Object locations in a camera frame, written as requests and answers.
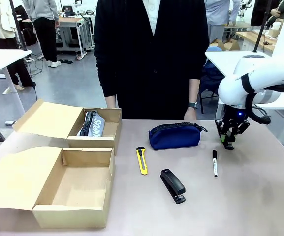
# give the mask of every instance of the gray floor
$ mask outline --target gray floor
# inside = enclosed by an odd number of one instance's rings
[[[40,53],[37,45],[30,47],[30,49],[35,55]],[[82,61],[75,61],[74,55],[66,54],[59,54],[58,59],[69,59],[73,61],[73,64],[62,64],[59,68],[50,68],[44,64],[43,71],[33,78],[37,83],[36,92],[38,98],[48,102],[72,106],[105,107],[106,104],[99,84],[93,52],[88,52]],[[37,67],[41,68],[42,63],[38,61],[36,63]],[[32,63],[31,73],[35,74],[38,71],[35,68],[35,63]],[[5,79],[0,79],[0,128],[2,129],[7,128],[4,125],[5,121],[19,118],[19,112],[13,104],[11,95],[2,95],[7,87]],[[203,97],[210,95],[210,93],[205,92]],[[20,91],[19,96],[25,110],[36,101],[33,88]],[[198,119],[213,120],[217,103],[217,98],[204,99],[204,114],[201,114],[200,110],[198,110]],[[269,111],[269,113],[272,116],[272,123],[268,127],[277,136],[284,120],[275,111]]]

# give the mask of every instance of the stapler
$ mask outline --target stapler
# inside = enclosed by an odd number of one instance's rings
[[[162,170],[160,173],[161,180],[165,184],[176,204],[183,203],[186,200],[183,196],[186,192],[186,188],[180,180],[178,180],[178,178],[169,169]]]

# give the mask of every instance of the trousers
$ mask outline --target trousers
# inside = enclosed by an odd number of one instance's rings
[[[222,36],[224,35],[225,25],[207,24],[207,29],[209,32],[210,43],[212,43],[215,39],[222,40]]]
[[[0,38],[0,49],[18,49],[17,41],[15,38]],[[23,86],[32,86],[32,79],[25,67],[23,59],[20,59],[7,67],[10,78],[14,84],[18,84],[18,74]]]
[[[41,50],[47,61],[57,61],[55,21],[40,17],[33,22]]]

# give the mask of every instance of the blue pencil case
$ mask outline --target blue pencil case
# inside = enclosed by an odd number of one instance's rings
[[[149,131],[151,146],[154,150],[185,148],[197,146],[201,131],[207,129],[194,123],[162,124]]]

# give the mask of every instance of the open cardboard box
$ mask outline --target open cardboard box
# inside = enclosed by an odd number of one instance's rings
[[[105,119],[101,137],[77,136],[83,127],[85,114],[96,110]],[[70,148],[114,148],[115,153],[122,126],[121,109],[82,108],[38,100],[13,125],[17,132],[67,139]]]
[[[31,210],[42,228],[106,227],[112,148],[36,147],[0,161],[0,208]]]
[[[211,44],[211,47],[219,47],[223,51],[240,51],[240,47],[238,41],[235,39],[229,39],[225,43],[222,42],[220,39],[215,39]]]

